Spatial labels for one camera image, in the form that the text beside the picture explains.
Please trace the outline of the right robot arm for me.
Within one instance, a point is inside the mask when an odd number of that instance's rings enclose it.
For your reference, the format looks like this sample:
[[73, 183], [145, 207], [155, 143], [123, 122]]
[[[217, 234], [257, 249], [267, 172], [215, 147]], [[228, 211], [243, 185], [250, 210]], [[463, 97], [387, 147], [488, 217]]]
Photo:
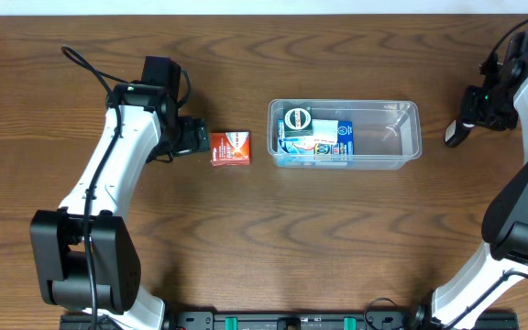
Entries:
[[480, 66], [484, 82], [469, 86], [459, 116], [445, 131], [456, 147], [474, 127], [522, 129], [523, 166], [490, 203], [475, 254], [418, 307], [413, 329], [515, 329], [515, 316], [487, 313], [507, 290], [528, 280], [528, 30], [506, 34], [504, 60], [496, 52]]

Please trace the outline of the blue Cool Fever box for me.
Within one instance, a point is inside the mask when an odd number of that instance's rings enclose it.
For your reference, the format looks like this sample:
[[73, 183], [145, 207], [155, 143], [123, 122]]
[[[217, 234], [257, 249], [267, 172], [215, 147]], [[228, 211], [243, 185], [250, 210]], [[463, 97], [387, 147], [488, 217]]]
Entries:
[[354, 130], [351, 121], [314, 119], [313, 134], [288, 137], [282, 119], [278, 120], [277, 147], [279, 153], [303, 155], [353, 155]]

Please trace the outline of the dark green round-logo box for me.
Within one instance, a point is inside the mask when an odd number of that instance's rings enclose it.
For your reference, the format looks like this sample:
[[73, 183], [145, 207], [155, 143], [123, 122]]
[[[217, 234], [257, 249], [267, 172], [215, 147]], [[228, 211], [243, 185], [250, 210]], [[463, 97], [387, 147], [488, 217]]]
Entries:
[[294, 107], [283, 114], [283, 127], [286, 138], [309, 137], [314, 133], [312, 111]]

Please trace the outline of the red small box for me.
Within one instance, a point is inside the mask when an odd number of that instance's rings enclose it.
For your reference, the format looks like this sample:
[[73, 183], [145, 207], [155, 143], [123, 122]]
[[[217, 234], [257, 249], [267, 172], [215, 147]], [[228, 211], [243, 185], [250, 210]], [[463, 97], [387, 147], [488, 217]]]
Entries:
[[250, 164], [250, 134], [247, 131], [212, 133], [210, 139], [213, 166]]

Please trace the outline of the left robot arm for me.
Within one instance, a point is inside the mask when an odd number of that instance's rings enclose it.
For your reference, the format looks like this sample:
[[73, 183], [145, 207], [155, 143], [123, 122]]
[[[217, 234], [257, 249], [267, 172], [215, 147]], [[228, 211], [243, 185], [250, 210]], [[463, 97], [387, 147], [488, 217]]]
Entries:
[[78, 329], [165, 329], [167, 304], [140, 283], [127, 214], [144, 166], [209, 149], [202, 118], [180, 115], [188, 74], [148, 56], [140, 79], [107, 95], [104, 130], [81, 178], [55, 211], [29, 228], [43, 301], [90, 317]]

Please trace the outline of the white green Panadol box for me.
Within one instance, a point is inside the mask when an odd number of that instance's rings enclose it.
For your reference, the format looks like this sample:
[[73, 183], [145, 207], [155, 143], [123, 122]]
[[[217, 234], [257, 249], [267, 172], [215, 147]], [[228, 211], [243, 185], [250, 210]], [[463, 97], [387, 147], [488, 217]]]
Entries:
[[313, 142], [315, 144], [334, 145], [337, 141], [338, 122], [336, 120], [313, 120]]

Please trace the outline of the dark bottle white cap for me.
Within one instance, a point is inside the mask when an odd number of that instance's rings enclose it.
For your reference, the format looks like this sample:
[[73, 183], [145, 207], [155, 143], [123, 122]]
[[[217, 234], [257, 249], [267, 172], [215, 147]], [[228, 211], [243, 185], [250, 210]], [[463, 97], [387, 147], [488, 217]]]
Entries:
[[472, 124], [454, 120], [445, 130], [444, 141], [449, 148], [455, 148], [461, 144], [470, 134]]

